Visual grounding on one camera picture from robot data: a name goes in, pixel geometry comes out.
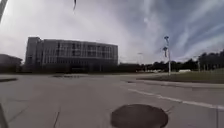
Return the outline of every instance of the pole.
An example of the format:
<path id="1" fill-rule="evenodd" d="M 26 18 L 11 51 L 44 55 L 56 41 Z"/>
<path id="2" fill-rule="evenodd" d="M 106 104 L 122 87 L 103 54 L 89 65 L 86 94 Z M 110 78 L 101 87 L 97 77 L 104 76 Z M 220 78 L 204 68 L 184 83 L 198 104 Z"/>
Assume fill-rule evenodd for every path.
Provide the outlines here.
<path id="1" fill-rule="evenodd" d="M 8 0 L 2 0 L 0 3 L 0 23 Z"/>
<path id="2" fill-rule="evenodd" d="M 170 43 L 169 43 L 169 37 L 166 36 L 164 37 L 164 39 L 167 42 L 167 49 L 168 49 L 168 58 L 169 58 L 169 76 L 171 75 L 171 56 L 170 56 Z"/>
<path id="3" fill-rule="evenodd" d="M 198 59 L 198 72 L 201 72 L 201 64 L 200 64 L 200 60 Z"/>

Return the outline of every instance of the curb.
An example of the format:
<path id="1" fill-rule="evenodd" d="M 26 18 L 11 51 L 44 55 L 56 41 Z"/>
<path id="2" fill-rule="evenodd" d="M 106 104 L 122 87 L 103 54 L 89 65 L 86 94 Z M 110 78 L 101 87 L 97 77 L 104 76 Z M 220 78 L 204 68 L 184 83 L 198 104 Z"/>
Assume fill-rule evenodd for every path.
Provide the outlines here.
<path id="1" fill-rule="evenodd" d="M 18 80 L 17 78 L 4 78 L 4 79 L 1 79 L 0 78 L 0 82 L 9 82 L 9 81 L 16 81 Z"/>
<path id="2" fill-rule="evenodd" d="M 183 83 L 183 82 L 167 82 L 153 80 L 128 80 L 132 83 L 143 83 L 148 85 L 159 85 L 167 87 L 193 88 L 193 89 L 224 89 L 224 84 L 207 84 L 207 83 Z"/>

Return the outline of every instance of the grass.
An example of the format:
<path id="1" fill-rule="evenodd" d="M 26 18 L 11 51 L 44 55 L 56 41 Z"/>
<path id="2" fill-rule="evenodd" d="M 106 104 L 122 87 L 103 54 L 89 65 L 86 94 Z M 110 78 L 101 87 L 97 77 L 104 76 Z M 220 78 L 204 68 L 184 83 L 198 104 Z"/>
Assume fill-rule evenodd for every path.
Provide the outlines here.
<path id="1" fill-rule="evenodd" d="M 17 78 L 0 78 L 0 83 L 1 82 L 9 82 L 9 81 L 16 81 Z"/>
<path id="2" fill-rule="evenodd" d="M 224 84 L 224 69 L 143 78 L 144 80 Z"/>

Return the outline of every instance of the sidewalk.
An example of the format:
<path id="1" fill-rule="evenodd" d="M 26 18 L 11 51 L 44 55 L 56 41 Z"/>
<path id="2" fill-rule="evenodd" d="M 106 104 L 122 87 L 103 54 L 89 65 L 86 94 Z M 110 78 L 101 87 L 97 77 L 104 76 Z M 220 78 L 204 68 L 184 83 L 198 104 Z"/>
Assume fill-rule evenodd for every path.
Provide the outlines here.
<path id="1" fill-rule="evenodd" d="M 184 83 L 184 82 L 167 82 L 167 81 L 153 81 L 153 80 L 127 80 L 127 82 L 168 86 L 168 87 L 180 87 L 180 88 L 224 89 L 224 84 Z"/>

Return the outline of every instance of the cloud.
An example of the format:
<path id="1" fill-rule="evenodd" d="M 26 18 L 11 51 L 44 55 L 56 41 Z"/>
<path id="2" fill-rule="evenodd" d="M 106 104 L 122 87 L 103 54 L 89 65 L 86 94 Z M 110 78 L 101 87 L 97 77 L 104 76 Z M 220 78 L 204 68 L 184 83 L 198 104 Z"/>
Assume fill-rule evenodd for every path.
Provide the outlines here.
<path id="1" fill-rule="evenodd" d="M 73 0 L 9 0 L 0 51 L 24 58 L 27 38 L 39 36 L 117 44 L 120 61 L 151 63 L 164 60 L 168 35 L 173 59 L 194 56 L 222 48 L 223 7 L 224 0 L 77 0 L 73 12 Z"/>

